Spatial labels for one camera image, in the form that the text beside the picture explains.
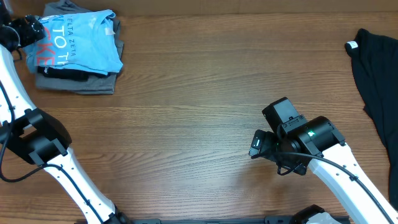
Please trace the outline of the light blue printed t-shirt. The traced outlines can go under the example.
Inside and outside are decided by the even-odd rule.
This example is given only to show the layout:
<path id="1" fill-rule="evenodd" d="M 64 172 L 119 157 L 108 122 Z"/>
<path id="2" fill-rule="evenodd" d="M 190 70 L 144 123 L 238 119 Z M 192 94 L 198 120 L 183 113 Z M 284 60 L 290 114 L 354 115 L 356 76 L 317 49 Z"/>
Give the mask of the light blue printed t-shirt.
<path id="1" fill-rule="evenodd" d="M 35 65 L 86 72 L 118 73 L 123 67 L 110 10 L 52 15 L 39 19 L 45 37 L 33 43 Z"/>

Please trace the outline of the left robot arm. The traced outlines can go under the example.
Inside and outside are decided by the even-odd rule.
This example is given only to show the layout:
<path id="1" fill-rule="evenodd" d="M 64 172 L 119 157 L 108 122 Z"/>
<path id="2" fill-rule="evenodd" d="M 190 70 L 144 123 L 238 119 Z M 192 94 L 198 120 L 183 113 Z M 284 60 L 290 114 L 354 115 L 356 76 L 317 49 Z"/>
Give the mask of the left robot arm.
<path id="1" fill-rule="evenodd" d="M 16 72 L 13 51 L 44 37 L 44 27 L 31 15 L 12 20 L 1 13 L 1 152 L 9 149 L 36 169 L 48 172 L 78 205 L 87 223 L 130 223 L 88 177 L 70 147 L 63 124 L 37 108 Z"/>

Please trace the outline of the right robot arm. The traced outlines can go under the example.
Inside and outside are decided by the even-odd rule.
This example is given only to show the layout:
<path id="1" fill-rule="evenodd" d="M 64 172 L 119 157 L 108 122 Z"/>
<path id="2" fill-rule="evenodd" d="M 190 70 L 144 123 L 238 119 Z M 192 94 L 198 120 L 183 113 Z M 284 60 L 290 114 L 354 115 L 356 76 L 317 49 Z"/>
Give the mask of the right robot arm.
<path id="1" fill-rule="evenodd" d="M 300 115 L 258 129 L 249 155 L 275 162 L 277 173 L 313 172 L 335 195 L 355 223 L 397 223 L 397 211 L 364 173 L 344 136 L 323 116 Z"/>

